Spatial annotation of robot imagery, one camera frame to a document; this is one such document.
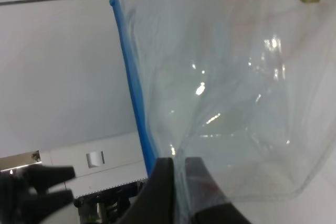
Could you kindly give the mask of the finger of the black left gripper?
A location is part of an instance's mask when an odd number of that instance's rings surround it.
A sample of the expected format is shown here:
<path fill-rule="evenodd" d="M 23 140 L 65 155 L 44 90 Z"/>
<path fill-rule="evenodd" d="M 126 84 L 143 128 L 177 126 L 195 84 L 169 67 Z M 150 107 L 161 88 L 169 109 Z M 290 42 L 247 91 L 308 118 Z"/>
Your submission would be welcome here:
<path fill-rule="evenodd" d="M 47 217 L 68 206 L 74 200 L 70 190 L 45 195 L 25 194 L 19 196 L 14 210 L 13 223 L 41 223 Z"/>
<path fill-rule="evenodd" d="M 27 166 L 15 176 L 15 188 L 19 190 L 48 190 L 52 186 L 75 178 L 72 166 Z"/>

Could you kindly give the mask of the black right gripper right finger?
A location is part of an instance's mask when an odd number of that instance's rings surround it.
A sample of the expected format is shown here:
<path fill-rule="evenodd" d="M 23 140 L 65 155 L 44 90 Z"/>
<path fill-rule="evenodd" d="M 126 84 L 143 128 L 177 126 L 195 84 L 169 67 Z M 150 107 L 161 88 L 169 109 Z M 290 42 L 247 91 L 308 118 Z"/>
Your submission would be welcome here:
<path fill-rule="evenodd" d="M 215 182 L 200 157 L 185 160 L 190 223 L 249 224 Z"/>

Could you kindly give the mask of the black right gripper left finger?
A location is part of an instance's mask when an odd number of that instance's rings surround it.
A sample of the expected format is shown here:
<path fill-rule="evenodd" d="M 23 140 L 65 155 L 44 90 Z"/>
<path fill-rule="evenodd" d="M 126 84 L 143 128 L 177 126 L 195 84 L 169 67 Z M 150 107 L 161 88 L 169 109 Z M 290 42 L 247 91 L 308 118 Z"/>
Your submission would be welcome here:
<path fill-rule="evenodd" d="M 173 223 L 174 204 L 173 159 L 169 157 L 158 158 L 137 200 L 118 223 Z"/>

